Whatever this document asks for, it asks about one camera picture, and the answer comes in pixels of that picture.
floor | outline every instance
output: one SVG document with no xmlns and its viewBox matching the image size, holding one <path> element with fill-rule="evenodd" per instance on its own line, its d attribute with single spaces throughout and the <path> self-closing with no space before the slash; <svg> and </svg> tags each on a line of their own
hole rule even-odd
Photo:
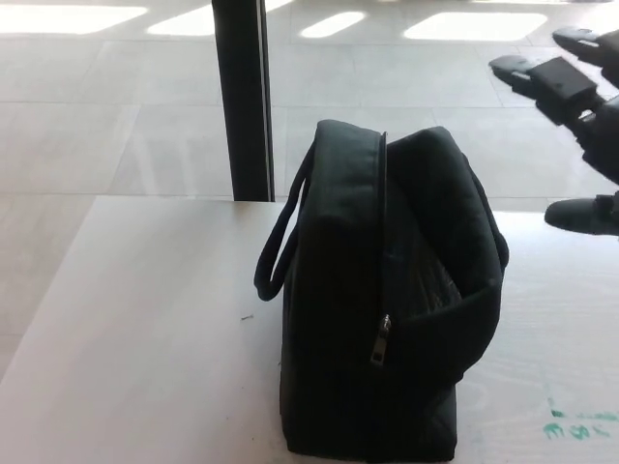
<svg viewBox="0 0 619 464">
<path fill-rule="evenodd" d="M 37 3 L 0 4 L 0 376 L 98 195 L 231 195 L 208 0 Z M 619 28 L 619 3 L 266 3 L 279 197 L 324 118 L 445 126 L 498 209 L 614 191 L 486 63 L 560 54 L 563 25 Z"/>
</svg>

black bag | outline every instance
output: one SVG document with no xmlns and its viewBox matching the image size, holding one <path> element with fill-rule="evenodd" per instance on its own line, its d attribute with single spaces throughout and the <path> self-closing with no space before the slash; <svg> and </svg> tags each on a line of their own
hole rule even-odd
<svg viewBox="0 0 619 464">
<path fill-rule="evenodd" d="M 372 130 L 318 123 L 254 282 L 267 301 L 285 281 L 288 448 L 370 462 L 453 459 L 455 385 L 494 335 L 508 259 L 446 130 L 386 145 Z"/>
</svg>

white table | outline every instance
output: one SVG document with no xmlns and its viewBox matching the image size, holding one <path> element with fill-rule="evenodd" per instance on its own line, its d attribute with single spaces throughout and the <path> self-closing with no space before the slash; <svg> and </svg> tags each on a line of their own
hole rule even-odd
<svg viewBox="0 0 619 464">
<path fill-rule="evenodd" d="M 280 299 L 252 286 L 279 211 L 97 200 L 0 385 L 0 462 L 316 462 L 285 450 Z M 619 244 L 497 216 L 503 315 L 458 386 L 454 462 L 615 464 Z"/>
</svg>

metal pole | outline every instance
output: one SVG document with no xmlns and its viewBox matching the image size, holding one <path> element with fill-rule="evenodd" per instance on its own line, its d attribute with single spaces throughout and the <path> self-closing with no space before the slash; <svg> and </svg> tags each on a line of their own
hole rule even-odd
<svg viewBox="0 0 619 464">
<path fill-rule="evenodd" d="M 264 0 L 213 0 L 235 201 L 275 201 Z"/>
</svg>

robotic hand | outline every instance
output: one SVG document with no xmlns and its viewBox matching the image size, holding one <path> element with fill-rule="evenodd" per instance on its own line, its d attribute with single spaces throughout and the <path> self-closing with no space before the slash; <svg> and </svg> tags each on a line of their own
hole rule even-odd
<svg viewBox="0 0 619 464">
<path fill-rule="evenodd" d="M 597 35 L 587 29 L 563 28 L 552 37 L 580 61 L 601 67 L 602 76 L 619 87 L 619 31 Z M 561 57 L 535 64 L 507 55 L 491 61 L 490 67 L 514 92 L 535 100 L 555 125 L 568 128 L 584 150 L 583 160 L 619 184 L 619 96 L 609 101 L 602 98 L 598 85 Z M 545 221 L 574 232 L 619 236 L 619 191 L 553 203 Z"/>
</svg>

